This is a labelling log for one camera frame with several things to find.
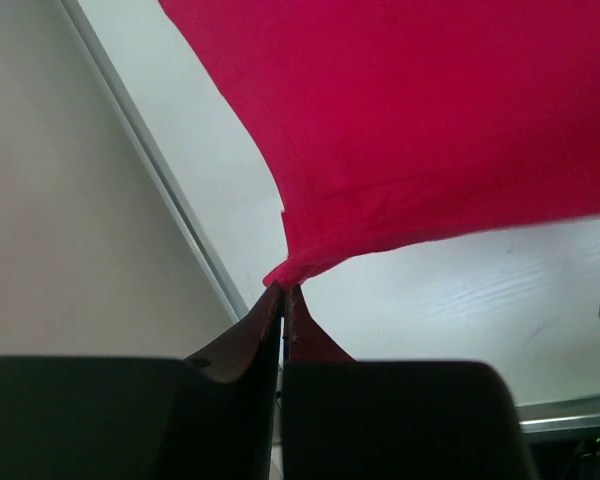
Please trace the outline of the pink red t shirt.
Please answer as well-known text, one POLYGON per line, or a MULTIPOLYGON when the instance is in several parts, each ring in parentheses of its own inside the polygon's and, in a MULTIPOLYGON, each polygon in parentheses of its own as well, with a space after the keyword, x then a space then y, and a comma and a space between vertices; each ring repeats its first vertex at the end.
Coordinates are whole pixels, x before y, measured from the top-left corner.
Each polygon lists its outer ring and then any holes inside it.
POLYGON ((301 283, 600 215, 600 1, 166 1, 251 135, 301 283))

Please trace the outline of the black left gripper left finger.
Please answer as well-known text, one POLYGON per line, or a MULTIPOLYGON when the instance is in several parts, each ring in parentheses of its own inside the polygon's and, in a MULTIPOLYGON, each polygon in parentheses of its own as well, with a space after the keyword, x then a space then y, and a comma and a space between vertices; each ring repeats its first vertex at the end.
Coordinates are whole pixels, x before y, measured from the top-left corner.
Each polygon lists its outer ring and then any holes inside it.
POLYGON ((0 356, 0 479, 265 479, 283 294, 183 359, 0 356))

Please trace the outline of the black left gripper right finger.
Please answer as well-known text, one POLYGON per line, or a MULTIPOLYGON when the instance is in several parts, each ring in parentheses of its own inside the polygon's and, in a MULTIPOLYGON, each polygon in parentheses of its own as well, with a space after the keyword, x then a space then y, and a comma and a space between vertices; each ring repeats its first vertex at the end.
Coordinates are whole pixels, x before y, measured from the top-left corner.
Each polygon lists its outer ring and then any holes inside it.
POLYGON ((534 479, 510 392, 475 361, 355 361, 285 298, 287 479, 534 479))

